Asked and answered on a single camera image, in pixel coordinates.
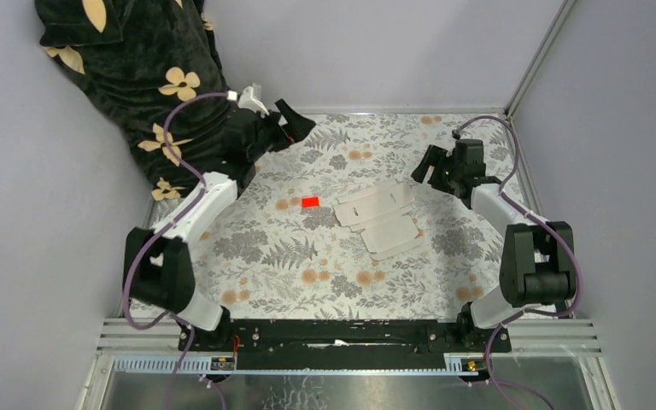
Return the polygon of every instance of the folded fabric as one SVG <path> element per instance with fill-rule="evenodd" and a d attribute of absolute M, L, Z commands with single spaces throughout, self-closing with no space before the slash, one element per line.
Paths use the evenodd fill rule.
<path fill-rule="evenodd" d="M 204 0 L 36 0 L 40 44 L 92 104 L 123 131 L 132 156 L 154 185 L 156 200 L 196 185 L 182 157 L 203 172 L 221 161 L 222 128 L 237 109 L 224 98 L 191 104 L 198 94 L 227 91 Z M 165 146 L 173 145 L 176 155 Z"/>

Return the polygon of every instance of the white wall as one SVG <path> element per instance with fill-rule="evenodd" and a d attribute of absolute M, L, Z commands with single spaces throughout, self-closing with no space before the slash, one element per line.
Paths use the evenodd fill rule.
<path fill-rule="evenodd" d="M 0 0 L 0 409 L 73 408 L 149 187 L 114 126 Z"/>
<path fill-rule="evenodd" d="M 623 409 L 656 408 L 656 2 L 578 2 L 516 121 Z"/>
<path fill-rule="evenodd" d="M 297 108 L 509 103 L 561 0 L 207 0 L 232 87 Z"/>

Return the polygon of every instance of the gray wall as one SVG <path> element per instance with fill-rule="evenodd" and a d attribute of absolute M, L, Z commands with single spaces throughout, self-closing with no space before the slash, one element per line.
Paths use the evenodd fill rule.
<path fill-rule="evenodd" d="M 623 409 L 656 408 L 656 2 L 580 1 L 516 121 Z"/>
<path fill-rule="evenodd" d="M 561 0 L 208 0 L 226 77 L 296 108 L 509 102 Z"/>
<path fill-rule="evenodd" d="M 41 30 L 33 0 L 0 0 L 0 409 L 73 408 L 149 200 Z"/>

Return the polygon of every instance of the floral tablecloth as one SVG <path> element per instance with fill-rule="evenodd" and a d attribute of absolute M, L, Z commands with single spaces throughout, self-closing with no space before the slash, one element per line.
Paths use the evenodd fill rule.
<path fill-rule="evenodd" d="M 497 285 L 501 235 L 453 196 L 411 180 L 429 144 L 453 148 L 451 130 L 473 115 L 312 115 L 301 144 L 266 155 L 250 187 L 202 237 L 192 255 L 200 292 L 233 318 L 453 319 Z M 512 165 L 505 134 L 482 120 L 466 138 L 484 141 L 489 175 Z M 360 235 L 338 225 L 340 195 L 386 179 L 411 185 L 423 245 L 373 261 Z M 516 179 L 508 189 L 518 197 Z M 301 197 L 318 196 L 319 208 Z M 174 201 L 159 202 L 154 219 Z M 132 304 L 137 317 L 159 309 Z"/>

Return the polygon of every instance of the white cardboard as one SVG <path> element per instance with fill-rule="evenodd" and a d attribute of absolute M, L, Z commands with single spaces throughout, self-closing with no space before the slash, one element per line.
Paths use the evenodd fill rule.
<path fill-rule="evenodd" d="M 404 208 L 413 200 L 411 187 L 407 184 L 394 185 L 358 200 L 336 205 L 336 218 L 341 226 L 351 226 Z"/>
<path fill-rule="evenodd" d="M 395 248 L 391 248 L 379 254 L 369 253 L 369 255 L 371 256 L 371 259 L 373 259 L 374 261 L 382 261 L 384 259 L 389 259 L 391 256 L 396 256 L 401 252 L 406 252 L 407 250 L 416 248 L 423 242 L 424 242 L 424 237 L 417 237 L 413 241 L 406 242 L 403 245 L 396 246 Z"/>
<path fill-rule="evenodd" d="M 370 186 L 364 190 L 359 190 L 358 192 L 354 192 L 352 194 L 347 194 L 344 196 L 341 196 L 338 198 L 338 203 L 346 203 L 346 202 L 351 202 L 351 201 L 357 201 L 365 196 L 369 196 L 371 194 L 375 194 L 377 192 L 380 192 L 382 190 L 387 190 L 388 188 L 397 185 L 396 181 L 394 179 L 389 179 L 388 181 L 384 182 L 379 182 L 378 184 L 375 184 L 374 186 Z"/>
<path fill-rule="evenodd" d="M 366 228 L 371 228 L 376 225 L 381 225 L 384 222 L 388 222 L 394 218 L 398 218 L 399 216 L 411 211 L 413 207 L 411 205 L 407 207 L 403 207 L 401 209 L 397 209 L 396 211 L 389 212 L 387 214 L 379 215 L 376 218 L 373 218 L 372 220 L 367 220 L 366 222 L 361 222 L 359 224 L 351 225 L 351 231 L 352 232 L 361 232 Z"/>
<path fill-rule="evenodd" d="M 410 216 L 384 222 L 383 224 L 365 229 L 360 236 L 372 254 L 381 254 L 417 238 L 419 228 L 413 223 Z"/>

